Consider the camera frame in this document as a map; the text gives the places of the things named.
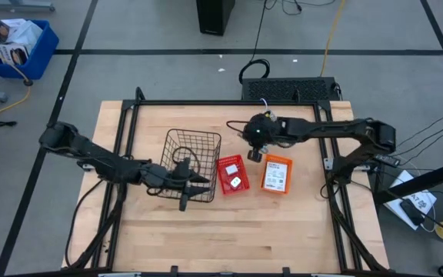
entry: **floor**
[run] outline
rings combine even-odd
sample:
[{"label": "floor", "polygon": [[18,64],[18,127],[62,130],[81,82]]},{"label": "floor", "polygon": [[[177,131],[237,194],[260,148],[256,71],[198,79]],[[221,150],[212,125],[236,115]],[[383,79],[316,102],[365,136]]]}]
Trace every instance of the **floor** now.
[{"label": "floor", "polygon": [[[49,119],[70,122],[92,136],[100,102],[132,98],[136,86],[148,99],[240,99],[238,72],[250,59],[262,0],[238,0],[223,37],[199,33],[194,0],[54,4],[54,13],[0,11],[0,19],[49,20],[61,40],[43,78],[32,86],[30,99],[0,114],[0,121],[18,121],[13,128],[0,128],[0,255],[29,177],[28,183],[37,178],[38,170],[31,176],[32,167],[41,165],[34,164],[36,157],[44,159],[6,274],[61,265],[82,171],[69,160],[38,154],[38,137]],[[281,50],[257,57],[270,61],[271,77],[318,75],[338,6],[339,1],[302,5],[301,15],[289,16],[278,3],[266,12],[258,47]],[[294,6],[286,3],[285,8]],[[196,49],[203,48],[217,50],[200,55]],[[443,116],[442,0],[349,0],[331,49],[335,51],[328,57],[325,76],[340,83],[356,117],[393,125],[402,141]],[[251,68],[246,76],[262,73]],[[25,94],[21,81],[2,78],[0,91],[8,93],[9,102]],[[443,120],[436,126],[428,133],[443,128]],[[422,169],[442,166],[443,139],[413,162]],[[398,232],[396,219],[389,216],[380,216],[380,221],[393,269],[436,275],[443,264],[443,244],[410,230]]]}]

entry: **blue bin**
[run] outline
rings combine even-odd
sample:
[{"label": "blue bin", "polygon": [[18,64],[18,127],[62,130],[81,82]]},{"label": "blue bin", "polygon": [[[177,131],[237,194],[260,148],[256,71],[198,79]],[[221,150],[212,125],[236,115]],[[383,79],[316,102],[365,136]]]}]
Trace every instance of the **blue bin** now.
[{"label": "blue bin", "polygon": [[[59,38],[52,31],[49,22],[46,20],[32,20],[42,29],[40,38],[38,38],[35,47],[24,65],[16,65],[29,79],[38,80],[44,75],[45,68],[58,46]],[[5,65],[0,59],[0,76],[3,78],[23,78],[11,66]]]}]

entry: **black box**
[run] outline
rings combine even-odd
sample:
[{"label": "black box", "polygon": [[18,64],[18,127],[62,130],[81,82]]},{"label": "black box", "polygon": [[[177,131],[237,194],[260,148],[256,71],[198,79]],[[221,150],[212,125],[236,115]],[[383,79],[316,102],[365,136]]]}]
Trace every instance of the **black box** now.
[{"label": "black box", "polygon": [[332,77],[313,78],[245,78],[242,80],[242,100],[318,101],[339,100]]},{"label": "black box", "polygon": [[196,4],[199,31],[210,35],[223,35],[235,0],[196,0]]}]

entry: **yellow cable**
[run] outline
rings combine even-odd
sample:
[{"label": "yellow cable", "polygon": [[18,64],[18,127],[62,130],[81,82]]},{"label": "yellow cable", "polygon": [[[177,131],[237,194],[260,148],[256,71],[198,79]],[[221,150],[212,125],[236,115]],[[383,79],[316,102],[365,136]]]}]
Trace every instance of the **yellow cable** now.
[{"label": "yellow cable", "polygon": [[0,113],[6,111],[7,109],[13,108],[13,107],[15,107],[15,106],[18,105],[18,104],[21,104],[22,102],[24,102],[25,100],[27,100],[27,98],[28,98],[29,96],[30,96],[30,87],[28,87],[27,94],[25,94],[25,97],[22,98],[22,100],[20,100],[20,101],[18,101],[18,102],[15,102],[15,103],[9,105],[8,107],[4,107],[4,108],[0,109]]},{"label": "yellow cable", "polygon": [[[16,72],[18,72],[18,73],[23,77],[24,80],[26,80],[27,82],[30,82],[30,80],[27,78],[27,76],[25,76],[25,74],[23,74],[23,72],[21,72],[20,69],[16,68],[16,66],[14,66],[14,65],[12,65],[12,64],[7,63],[6,60],[5,60],[3,57],[1,57],[1,56],[0,56],[0,59],[1,59],[5,64],[11,66],[14,70],[16,70]],[[10,109],[10,108],[13,108],[13,107],[15,107],[15,106],[18,105],[18,104],[23,103],[25,100],[28,99],[29,96],[30,96],[30,87],[28,87],[27,93],[25,94],[25,97],[22,98],[22,100],[20,100],[20,101],[18,101],[18,102],[15,102],[15,103],[13,103],[13,104],[7,106],[7,107],[4,107],[4,108],[0,109],[0,113],[4,112],[4,111],[6,111],[6,110],[8,110],[8,109]]]},{"label": "yellow cable", "polygon": [[341,0],[338,13],[336,13],[335,20],[332,22],[331,32],[329,33],[328,42],[326,43],[326,50],[324,51],[324,61],[322,61],[321,74],[319,75],[321,77],[324,74],[324,68],[326,67],[326,61],[328,60],[329,45],[331,44],[332,36],[335,33],[336,27],[338,26],[338,20],[341,17],[341,10],[343,9],[343,6],[345,6],[345,0]]}]

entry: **label on orange box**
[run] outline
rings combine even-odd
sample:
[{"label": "label on orange box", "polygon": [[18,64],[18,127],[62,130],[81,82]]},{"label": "label on orange box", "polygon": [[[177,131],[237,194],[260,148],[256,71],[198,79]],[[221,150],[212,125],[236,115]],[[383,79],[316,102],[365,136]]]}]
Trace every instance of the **label on orange box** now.
[{"label": "label on orange box", "polygon": [[287,165],[277,162],[268,162],[266,164],[264,188],[278,192],[285,192],[287,171]]}]

